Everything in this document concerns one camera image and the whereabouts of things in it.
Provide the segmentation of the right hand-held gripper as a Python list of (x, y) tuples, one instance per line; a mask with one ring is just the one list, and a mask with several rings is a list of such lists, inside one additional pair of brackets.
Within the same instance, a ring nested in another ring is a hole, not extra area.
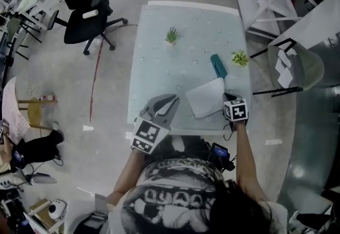
[(235, 95), (224, 92), (224, 116), (229, 121), (231, 130), (236, 130), (237, 122), (246, 125), (249, 119), (248, 105), (245, 99), (235, 99)]

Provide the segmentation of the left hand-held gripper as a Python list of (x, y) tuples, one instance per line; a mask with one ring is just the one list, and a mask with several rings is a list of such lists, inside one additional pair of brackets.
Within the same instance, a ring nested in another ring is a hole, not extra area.
[(170, 124), (180, 104), (175, 94), (162, 94), (149, 99), (135, 119), (131, 147), (152, 154), (157, 145), (170, 133)]

